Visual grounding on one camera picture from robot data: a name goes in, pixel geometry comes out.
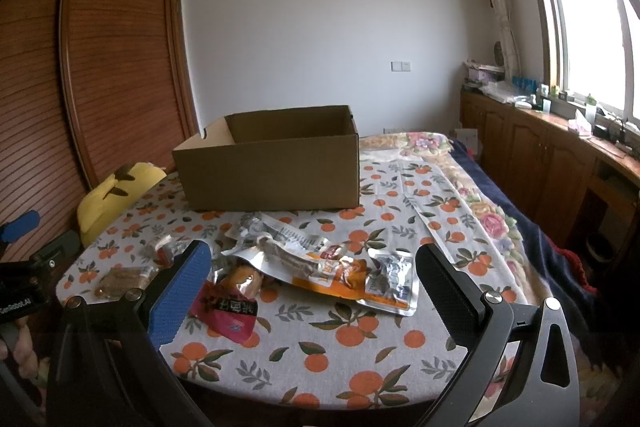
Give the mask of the person's left hand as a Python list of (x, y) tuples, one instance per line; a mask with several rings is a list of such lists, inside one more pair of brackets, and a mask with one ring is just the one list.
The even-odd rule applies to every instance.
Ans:
[(7, 358), (14, 358), (18, 367), (18, 373), (24, 379), (36, 378), (38, 375), (39, 362), (32, 344), (32, 335), (25, 319), (15, 322), (18, 330), (17, 340), (14, 348), (9, 348), (6, 343), (0, 341), (0, 361)]

